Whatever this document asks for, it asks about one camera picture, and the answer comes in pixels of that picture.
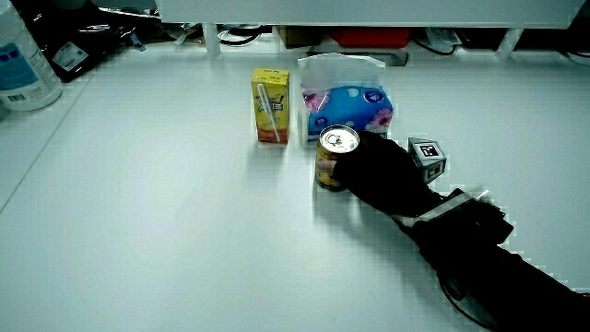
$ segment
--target blue packaging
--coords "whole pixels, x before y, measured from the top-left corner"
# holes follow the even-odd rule
[[[300,59],[299,64],[308,141],[330,125],[386,136],[394,108],[380,85],[383,62],[328,53]]]

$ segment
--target yellow juice box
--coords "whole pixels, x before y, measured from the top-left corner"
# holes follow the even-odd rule
[[[289,71],[256,68],[252,95],[258,141],[289,141]]]

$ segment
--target red box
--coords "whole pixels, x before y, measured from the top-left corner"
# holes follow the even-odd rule
[[[401,48],[409,42],[411,29],[333,28],[328,34],[343,47]]]

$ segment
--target white strap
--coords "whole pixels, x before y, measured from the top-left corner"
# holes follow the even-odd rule
[[[424,213],[419,217],[404,217],[400,215],[391,215],[392,219],[398,220],[403,223],[405,226],[414,227],[414,224],[418,221],[431,221],[432,219],[436,219],[440,217],[443,213],[448,212],[461,204],[465,203],[468,200],[474,199],[468,193],[463,193],[461,195],[455,196],[448,201],[440,204],[438,207],[433,208],[432,210]]]

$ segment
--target aluminum can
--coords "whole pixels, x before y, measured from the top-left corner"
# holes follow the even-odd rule
[[[330,191],[342,191],[346,189],[341,183],[334,180],[330,174],[320,171],[318,161],[338,160],[343,155],[354,151],[359,146],[360,138],[354,129],[335,124],[330,125],[320,134],[317,141],[317,154],[315,156],[315,181],[323,188]]]

